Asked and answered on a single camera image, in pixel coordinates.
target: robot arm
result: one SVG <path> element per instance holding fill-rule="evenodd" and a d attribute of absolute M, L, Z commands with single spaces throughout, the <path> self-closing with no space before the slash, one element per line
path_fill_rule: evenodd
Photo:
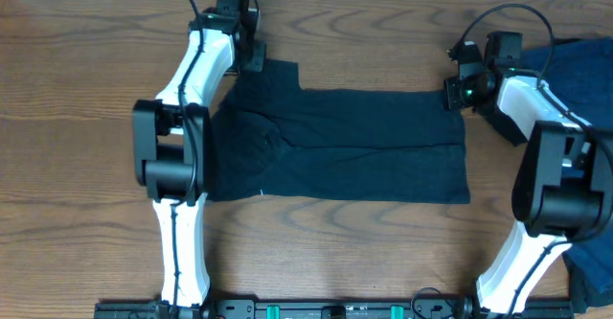
<path fill-rule="evenodd" d="M 261 71 L 265 56 L 265 45 L 254 38 L 259 12 L 249 10 L 249 0 L 217 0 L 214 9 L 197 18 L 199 23 L 190 26 L 188 50 L 169 85 L 155 101 L 138 101 L 133 109 L 137 178 L 153 199 L 162 234 L 161 300 L 187 311 L 198 310 L 210 288 L 203 215 L 215 156 L 208 107 L 226 73 Z M 187 128 L 193 133 L 184 134 Z M 183 146 L 159 143 L 158 136 L 168 134 L 183 135 Z"/>
<path fill-rule="evenodd" d="M 605 226 L 612 205 L 602 145 L 586 136 L 577 122 L 589 123 L 570 113 L 545 80 L 521 67 L 521 38 L 489 34 L 483 58 L 473 42 L 464 43 L 450 52 L 459 75 L 445 81 L 447 109 L 473 107 L 510 142 L 528 142 L 511 198 L 516 222 L 477 280 L 482 314 L 521 313 L 547 268 L 573 240 Z"/>

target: black cable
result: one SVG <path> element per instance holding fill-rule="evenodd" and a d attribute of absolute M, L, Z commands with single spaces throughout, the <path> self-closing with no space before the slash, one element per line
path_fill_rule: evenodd
<path fill-rule="evenodd" d="M 147 310 L 132 310 L 130 313 L 127 314 L 127 319 L 147 319 L 147 315 L 150 314 L 151 311 Z"/>
<path fill-rule="evenodd" d="M 415 315 L 417 315 L 420 319 L 428 319 L 426 317 L 424 317 L 423 315 L 421 315 L 416 309 L 415 309 L 415 300 L 426 290 L 430 290 L 430 291 L 435 291 L 441 295 L 443 295 L 438 289 L 436 289 L 435 287 L 432 286 L 427 286 L 427 287 L 423 287 L 422 289 L 420 289 L 417 293 L 415 293 L 415 295 L 413 295 L 413 298 L 411 299 L 411 310 L 415 313 Z M 453 310 L 453 306 L 451 306 L 451 304 L 446 300 L 443 299 L 445 301 L 445 303 L 452 308 Z M 453 317 L 453 314 L 451 316 L 447 316 L 443 319 L 447 319 L 447 318 L 451 318 Z"/>
<path fill-rule="evenodd" d="M 190 184 L 187 188 L 187 190 L 185 191 L 185 196 L 183 198 L 180 198 L 177 200 L 176 203 L 171 204 L 170 205 L 170 218 L 172 221 L 172 259 L 173 259 L 173 263 L 174 263 L 174 291 L 173 291 L 173 301 L 172 301 L 172 308 L 170 310 L 170 315 L 174 316 L 174 318 L 178 318 L 179 316 L 179 312 L 177 310 L 177 297 L 178 297 L 178 291 L 179 291 L 179 275 L 181 274 L 179 271 L 179 260 L 178 260 L 178 256 L 177 256 L 177 241 L 176 241 L 176 217 L 177 217 L 177 213 L 176 213 L 176 208 L 181 205 L 182 203 L 184 203 L 186 200 L 189 200 L 189 196 L 190 194 L 194 191 L 195 189 L 195 184 L 196 184 L 196 177 L 197 177 L 197 172 L 198 172 L 198 153 L 196 150 L 196 145 L 195 145 L 195 138 L 193 135 L 193 129 L 192 129 L 192 122 L 189 121 L 190 117 L 187 114 L 187 110 L 185 108 L 185 85 L 190 77 L 190 74 L 192 73 L 192 70 L 194 68 L 194 66 L 196 65 L 196 63 L 198 62 L 198 59 L 200 58 L 200 54 L 202 54 L 203 50 L 204 50 L 204 33 L 202 32 L 202 25 L 200 23 L 200 17 L 199 17 L 199 12 L 198 12 L 198 6 L 195 4 L 194 0 L 189 0 L 190 1 L 190 5 L 192 6 L 193 9 L 193 13 L 195 15 L 195 24 L 196 24 L 196 28 L 198 29 L 198 34 L 200 37 L 200 41 L 198 44 L 198 48 L 196 50 L 195 55 L 193 56 L 192 61 L 190 62 L 190 65 L 188 66 L 188 69 L 186 70 L 185 74 L 183 75 L 183 78 L 181 79 L 181 82 L 179 83 L 178 86 L 178 90 L 177 90 L 177 100 L 179 103 L 179 108 L 181 109 L 181 113 L 183 114 L 183 125 L 185 127 L 186 133 L 187 133 L 187 137 L 190 141 L 190 148 L 191 148 L 191 152 L 192 152 L 192 159 L 193 159 L 193 164 L 192 164 L 192 176 L 190 179 Z"/>
<path fill-rule="evenodd" d="M 569 240 L 567 240 L 567 241 L 552 242 L 547 247 L 545 247 L 545 250 L 543 251 L 543 253 L 541 253 L 540 256 L 538 256 L 538 259 L 533 264 L 533 266 L 530 268 L 530 270 L 526 274 L 526 277 L 524 277 L 524 279 L 521 281 L 521 283 L 519 284 L 519 286 L 515 290 L 515 295 L 513 295 L 513 299 L 511 301 L 511 306 L 509 307 L 509 311 L 507 312 L 507 315 L 505 316 L 506 318 L 511 318 L 513 316 L 513 310 L 515 309 L 515 305 L 517 304 L 517 299 L 519 299 L 519 294 L 521 293 L 521 291 L 524 288 L 524 286 L 526 285 L 526 283 L 530 280 L 531 276 L 534 274 L 536 269 L 545 260 L 545 257 L 547 257 L 552 252 L 552 249 L 554 247 L 560 246 L 560 245 L 563 245 L 563 244 L 566 244 L 566 243 L 572 243 L 572 242 L 569 241 Z"/>
<path fill-rule="evenodd" d="M 260 21 L 260 3 L 258 0 L 253 0 L 253 3 L 256 5 L 256 11 L 258 12 L 258 21 Z"/>
<path fill-rule="evenodd" d="M 545 24 L 545 27 L 547 27 L 547 32 L 549 32 L 549 37 L 550 37 L 550 41 L 549 41 L 550 49 L 549 49 L 549 55 L 547 56 L 547 60 L 545 60 L 545 64 L 543 65 L 543 69 L 540 71 L 540 75 L 539 75 L 539 77 L 537 79 L 537 83 L 540 83 L 542 78 L 543 78 L 543 76 L 545 76 L 545 73 L 547 72 L 547 69 L 549 69 L 549 65 L 551 64 L 552 58 L 554 57 L 554 46 L 556 44 L 556 39 L 554 38 L 554 32 L 552 30 L 552 26 L 549 24 L 549 21 L 547 20 L 547 18 L 545 18 L 545 16 L 542 13 L 540 13 L 538 10 L 536 10 L 535 8 L 527 6 L 525 4 L 516 4 L 516 3 L 503 4 L 501 6 L 492 8 L 492 9 L 482 13 L 479 17 L 477 17 L 474 21 L 472 21 L 472 23 L 468 26 L 468 28 L 466 28 L 466 30 L 462 34 L 462 37 L 460 38 L 460 40 L 458 40 L 458 42 L 456 42 L 456 44 L 450 50 L 450 52 L 453 52 L 453 54 L 451 54 L 451 56 L 455 57 L 457 55 L 458 51 L 462 47 L 464 47 L 465 39 L 468 36 L 468 33 L 470 32 L 472 27 L 474 27 L 484 17 L 486 17 L 487 15 L 491 14 L 492 12 L 500 11 L 500 10 L 505 9 L 505 8 L 518 8 L 518 9 L 523 9 L 523 10 L 526 10 L 526 11 L 530 11 L 533 14 L 535 14 L 536 16 L 538 16 L 538 18 L 540 18 L 540 20 L 543 21 L 543 24 Z"/>
<path fill-rule="evenodd" d="M 174 291 L 173 291 L 173 301 L 172 308 L 170 309 L 170 315 L 174 315 L 174 318 L 179 317 L 179 312 L 176 308 L 176 298 L 179 295 L 179 258 L 177 256 L 176 251 L 176 207 L 181 205 L 181 203 L 170 205 L 170 219 L 172 220 L 172 260 L 174 262 Z"/>

